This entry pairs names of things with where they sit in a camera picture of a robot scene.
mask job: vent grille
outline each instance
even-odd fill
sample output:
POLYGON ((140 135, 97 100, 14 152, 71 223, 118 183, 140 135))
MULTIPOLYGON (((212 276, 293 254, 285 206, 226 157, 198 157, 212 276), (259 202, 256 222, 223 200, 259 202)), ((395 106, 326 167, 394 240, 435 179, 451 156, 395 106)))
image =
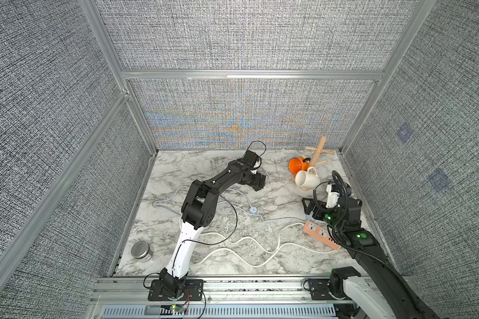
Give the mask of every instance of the vent grille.
MULTIPOLYGON (((204 305, 190 305, 185 318, 200 316, 204 305)), ((333 305, 207 305, 203 318, 336 318, 333 305)), ((103 319, 182 318, 154 305, 108 305, 103 319)))

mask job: white mug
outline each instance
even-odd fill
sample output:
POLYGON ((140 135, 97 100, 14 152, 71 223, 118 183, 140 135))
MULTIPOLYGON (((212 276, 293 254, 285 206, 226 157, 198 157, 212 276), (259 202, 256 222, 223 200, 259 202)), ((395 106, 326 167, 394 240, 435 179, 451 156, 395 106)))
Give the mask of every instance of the white mug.
POLYGON ((318 172, 312 166, 309 167, 307 171, 300 170, 298 173, 296 173, 295 183, 300 187, 314 188, 319 184, 318 172))

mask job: white power cord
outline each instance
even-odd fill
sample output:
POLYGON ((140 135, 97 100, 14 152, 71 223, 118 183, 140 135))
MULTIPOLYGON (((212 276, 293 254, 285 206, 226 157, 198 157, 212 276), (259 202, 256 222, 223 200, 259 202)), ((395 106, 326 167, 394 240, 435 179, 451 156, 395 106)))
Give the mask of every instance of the white power cord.
MULTIPOLYGON (((189 188, 189 186, 186 186, 186 185, 183 185, 183 186, 179 186, 176 191, 174 192, 174 194, 172 195, 172 197, 166 199, 166 200, 158 200, 158 201, 154 201, 152 206, 154 208, 161 208, 161 209, 164 209, 166 211, 168 211, 169 213, 172 213, 172 214, 176 214, 178 216, 180 216, 181 214, 179 213, 176 213, 176 212, 173 212, 172 210, 166 208, 166 207, 163 207, 163 206, 157 206, 155 204, 158 204, 158 203, 162 203, 162 202, 169 202, 169 201, 172 201, 174 199, 174 197, 176 197, 177 193, 179 192, 179 190, 181 188, 189 188)), ((276 218, 276 219, 271 219, 271 220, 265 220, 265 218, 259 214, 257 212, 257 208, 255 206, 252 206, 252 203, 250 202, 250 199, 248 198, 247 195, 245 195, 243 192, 239 191, 239 190, 236 190, 236 189, 232 189, 232 188, 227 188, 227 190, 231 190, 231 191, 234 191, 236 193, 239 193, 241 195, 243 195, 247 201, 248 201, 248 205, 250 207, 250 212, 247 212, 245 209, 239 207, 239 206, 236 206, 236 205, 233 205, 235 208, 239 209, 240 211, 242 211, 244 214, 247 214, 249 216, 258 216, 258 217, 261 217, 261 220, 266 222, 266 221, 276 221, 276 220, 300 220, 300 221, 306 221, 306 220, 302 220, 302 219, 299 219, 299 218, 296 218, 296 217, 280 217, 280 218, 276 218)), ((226 203, 226 201, 219 201, 217 204, 220 204, 220 203, 226 203)))
MULTIPOLYGON (((281 233, 284 229, 286 229, 286 228, 288 228, 288 227, 291 227, 291 226, 294 226, 294 225, 304 225, 304 224, 303 224, 303 223, 293 223, 293 224, 284 226, 284 227, 279 231, 279 233, 278 233, 278 244, 277 244, 277 248, 275 248, 275 250, 274 250, 273 252, 266 250, 263 246, 261 246, 261 244, 259 244, 259 242, 257 242, 257 240, 255 240, 255 239, 253 239, 253 238, 251 238, 251 237, 249 237, 249 236, 243 237, 242 239, 240 239, 240 240, 238 240, 238 241, 231 241, 232 244, 237 244, 238 242, 240 242, 240 241, 242 241, 242 240, 244 240, 244 239, 252 239, 252 240, 255 241, 255 243, 256 243, 257 245, 259 245, 259 247, 261 247, 262 250, 264 250, 264 251, 267 252, 267 253, 273 253, 267 260, 265 260, 263 263, 261 263, 261 264, 259 264, 259 265, 252 265, 252 264, 250 264, 250 263, 247 262, 245 259, 243 259, 240 255, 238 255, 235 251, 233 251, 232 249, 229 249, 229 248, 225 248, 225 247, 215 249, 214 251, 210 252, 206 257, 204 257, 204 259, 202 259, 201 261, 199 261, 199 262, 197 262, 197 263, 191 262, 190 265, 193 265, 193 266, 200 265, 200 264, 202 264, 203 262, 205 262, 206 259, 208 259, 211 255, 213 255, 214 253, 220 252, 220 251, 228 251, 228 252, 231 252, 231 253, 235 254, 237 258, 239 258, 241 261, 243 261, 243 263, 249 265, 249 266, 252 267, 252 268, 258 268, 258 267, 262 267, 262 266, 266 265, 270 260, 272 260, 272 259, 275 257, 275 255, 277 255, 277 253, 278 253, 283 247, 288 246, 288 245, 297 246, 297 247, 303 248, 303 249, 305 249, 305 250, 308 250, 308 251, 310 251, 310 252, 318 253, 318 254, 329 254, 329 253, 332 253, 332 252, 335 252, 335 251, 336 251, 336 250, 330 250, 330 251, 324 251, 324 252, 322 252, 322 251, 317 251, 317 250, 310 249, 310 248, 307 248, 307 247, 305 247, 305 246, 302 246, 302 245, 300 245, 300 244, 296 244, 296 243, 294 243, 294 242, 285 242, 285 243, 283 243, 283 244, 281 245, 281 244, 280 244, 280 233, 281 233)), ((220 234, 220 233, 215 233, 215 232, 204 233, 204 234, 201 234, 201 236, 202 236, 202 235, 210 235, 210 234, 219 235, 219 236, 225 238, 224 235, 222 235, 222 234, 220 234)))

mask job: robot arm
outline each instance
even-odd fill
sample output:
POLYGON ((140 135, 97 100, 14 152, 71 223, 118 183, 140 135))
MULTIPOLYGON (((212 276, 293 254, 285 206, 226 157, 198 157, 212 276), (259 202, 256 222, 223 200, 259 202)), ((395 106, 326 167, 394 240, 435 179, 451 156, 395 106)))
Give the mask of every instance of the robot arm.
POLYGON ((332 270, 330 292, 337 298, 354 300, 366 315, 358 318, 438 319, 395 270, 376 238, 361 227, 362 201, 349 197, 351 189, 336 171, 332 175, 335 185, 327 185, 329 203, 316 197, 303 199, 305 213, 332 227, 336 242, 364 268, 385 299, 377 296, 353 267, 332 270))
POLYGON ((204 182, 193 181, 181 207, 183 225, 176 248, 159 276, 164 289, 172 297, 178 298, 183 293, 197 238, 213 220, 220 194, 235 183, 250 185, 256 191, 262 189, 266 176, 257 172, 261 162, 256 153, 247 150, 243 157, 229 162, 227 168, 213 178, 204 182))

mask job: orange mug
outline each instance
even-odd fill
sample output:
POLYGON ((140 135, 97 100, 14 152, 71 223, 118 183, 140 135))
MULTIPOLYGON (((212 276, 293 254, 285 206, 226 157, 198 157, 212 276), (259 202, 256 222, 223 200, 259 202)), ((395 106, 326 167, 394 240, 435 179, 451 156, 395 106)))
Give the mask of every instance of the orange mug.
POLYGON ((289 160, 289 171, 293 174, 298 173, 300 170, 307 170, 308 164, 311 161, 310 157, 293 157, 289 160))

